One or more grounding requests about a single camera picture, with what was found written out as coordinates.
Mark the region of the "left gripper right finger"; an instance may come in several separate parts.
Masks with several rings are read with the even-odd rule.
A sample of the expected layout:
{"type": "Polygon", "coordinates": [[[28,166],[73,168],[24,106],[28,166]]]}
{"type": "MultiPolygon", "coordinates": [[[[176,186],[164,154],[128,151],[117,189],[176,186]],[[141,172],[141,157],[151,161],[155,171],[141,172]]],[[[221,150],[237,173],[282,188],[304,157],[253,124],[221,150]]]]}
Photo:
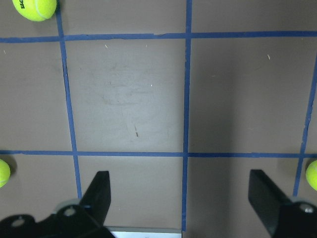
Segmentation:
{"type": "Polygon", "coordinates": [[[290,198],[263,171],[250,170],[248,200],[269,235],[278,231],[282,207],[292,204],[290,198]]]}

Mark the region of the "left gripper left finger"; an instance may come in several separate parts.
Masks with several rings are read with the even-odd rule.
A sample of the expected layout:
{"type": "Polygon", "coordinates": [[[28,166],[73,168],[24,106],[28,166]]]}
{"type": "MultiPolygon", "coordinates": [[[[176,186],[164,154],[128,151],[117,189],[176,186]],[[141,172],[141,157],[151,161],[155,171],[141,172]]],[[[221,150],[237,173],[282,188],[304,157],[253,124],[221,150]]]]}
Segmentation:
{"type": "Polygon", "coordinates": [[[98,171],[81,198],[79,205],[101,226],[110,208],[109,171],[98,171]]]}

